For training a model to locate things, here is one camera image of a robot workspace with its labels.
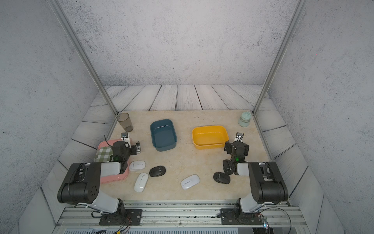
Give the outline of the small white mouse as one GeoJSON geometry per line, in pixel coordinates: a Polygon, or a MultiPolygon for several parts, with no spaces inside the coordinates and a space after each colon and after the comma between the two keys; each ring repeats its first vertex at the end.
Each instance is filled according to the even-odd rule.
{"type": "Polygon", "coordinates": [[[145,169],[145,167],[146,167],[145,161],[138,160],[138,161],[133,161],[130,163],[129,170],[131,172],[136,172],[136,171],[145,169]]]}

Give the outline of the black mouse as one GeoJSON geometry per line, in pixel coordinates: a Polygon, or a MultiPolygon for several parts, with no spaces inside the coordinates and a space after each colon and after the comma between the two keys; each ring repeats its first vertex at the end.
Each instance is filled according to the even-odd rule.
{"type": "Polygon", "coordinates": [[[214,173],[213,179],[215,182],[221,183],[221,184],[230,184],[230,181],[231,181],[230,176],[222,172],[214,173]]]}
{"type": "Polygon", "coordinates": [[[156,166],[151,168],[149,171],[150,177],[159,177],[163,176],[166,173],[166,168],[164,166],[156,166]]]}
{"type": "Polygon", "coordinates": [[[227,175],[232,175],[234,173],[234,164],[231,160],[223,160],[223,170],[227,175]]]}

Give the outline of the dark teal storage box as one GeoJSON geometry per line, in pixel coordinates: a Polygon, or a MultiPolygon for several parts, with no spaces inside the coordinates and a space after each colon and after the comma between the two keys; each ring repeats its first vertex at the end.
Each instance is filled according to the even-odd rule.
{"type": "Polygon", "coordinates": [[[159,151],[167,151],[176,147],[177,135],[170,119],[155,121],[150,125],[153,147],[159,151]]]}

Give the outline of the long white mouse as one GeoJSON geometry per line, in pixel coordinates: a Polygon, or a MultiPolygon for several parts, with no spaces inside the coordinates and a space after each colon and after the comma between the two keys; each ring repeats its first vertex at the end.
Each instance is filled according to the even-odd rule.
{"type": "Polygon", "coordinates": [[[134,190],[138,193],[142,193],[146,187],[148,179],[149,179],[149,175],[147,173],[139,174],[134,185],[134,190]]]}

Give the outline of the yellow storage box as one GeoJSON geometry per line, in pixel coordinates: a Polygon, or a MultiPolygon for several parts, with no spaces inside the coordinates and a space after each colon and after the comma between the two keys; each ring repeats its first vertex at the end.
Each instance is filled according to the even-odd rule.
{"type": "Polygon", "coordinates": [[[192,140],[196,149],[205,150],[224,147],[229,136],[221,125],[202,126],[193,129],[192,140]]]}

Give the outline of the white mouse with grey line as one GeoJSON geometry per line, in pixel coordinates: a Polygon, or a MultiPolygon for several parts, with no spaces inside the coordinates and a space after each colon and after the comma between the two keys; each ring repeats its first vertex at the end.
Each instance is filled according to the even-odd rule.
{"type": "Polygon", "coordinates": [[[200,183],[200,178],[199,178],[198,175],[194,174],[194,175],[190,175],[187,178],[183,179],[181,181],[181,187],[184,190],[187,190],[187,189],[197,185],[198,183],[200,183]]]}

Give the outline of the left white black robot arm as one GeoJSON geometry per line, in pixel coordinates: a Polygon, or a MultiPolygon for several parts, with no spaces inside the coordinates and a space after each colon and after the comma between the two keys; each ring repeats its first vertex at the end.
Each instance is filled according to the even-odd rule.
{"type": "Polygon", "coordinates": [[[100,191],[103,183],[125,179],[129,174],[129,158],[141,153],[140,142],[130,145],[118,140],[111,145],[113,154],[108,162],[73,163],[58,193],[59,203],[84,205],[105,215],[125,216],[123,201],[100,191]]]}

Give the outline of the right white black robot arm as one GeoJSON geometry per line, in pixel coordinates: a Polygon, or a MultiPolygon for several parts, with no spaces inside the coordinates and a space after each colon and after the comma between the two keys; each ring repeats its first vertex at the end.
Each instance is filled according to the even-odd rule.
{"type": "Polygon", "coordinates": [[[249,214],[265,205],[277,205],[288,200],[288,189],[275,162],[245,161],[249,145],[238,140],[225,142],[224,151],[231,155],[229,160],[223,161],[224,172],[249,177],[251,193],[238,199],[237,214],[249,214]]]}

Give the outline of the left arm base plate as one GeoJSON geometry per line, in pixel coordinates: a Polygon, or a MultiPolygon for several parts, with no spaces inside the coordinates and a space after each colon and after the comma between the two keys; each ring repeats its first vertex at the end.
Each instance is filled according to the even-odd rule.
{"type": "Polygon", "coordinates": [[[142,209],[120,209],[113,214],[102,214],[100,226],[139,226],[142,209]]]}

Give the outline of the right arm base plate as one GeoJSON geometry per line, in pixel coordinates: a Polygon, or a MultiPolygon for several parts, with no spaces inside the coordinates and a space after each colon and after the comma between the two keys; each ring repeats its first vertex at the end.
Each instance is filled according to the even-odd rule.
{"type": "Polygon", "coordinates": [[[222,225],[263,225],[258,215],[243,213],[233,208],[221,209],[217,218],[221,219],[222,225]]]}

